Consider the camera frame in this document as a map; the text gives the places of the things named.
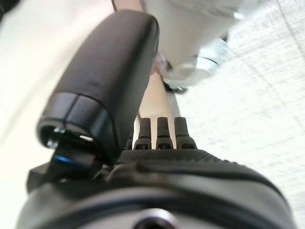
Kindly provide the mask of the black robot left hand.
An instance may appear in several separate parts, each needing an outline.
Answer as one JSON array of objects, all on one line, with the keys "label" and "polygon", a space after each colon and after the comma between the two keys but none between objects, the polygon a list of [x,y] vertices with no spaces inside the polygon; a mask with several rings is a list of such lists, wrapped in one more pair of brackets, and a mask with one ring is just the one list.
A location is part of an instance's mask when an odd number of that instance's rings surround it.
[{"label": "black robot left hand", "polygon": [[66,68],[37,123],[53,149],[32,168],[19,229],[294,229],[289,204],[258,172],[196,147],[186,120],[133,123],[159,41],[155,17],[108,16]]}]

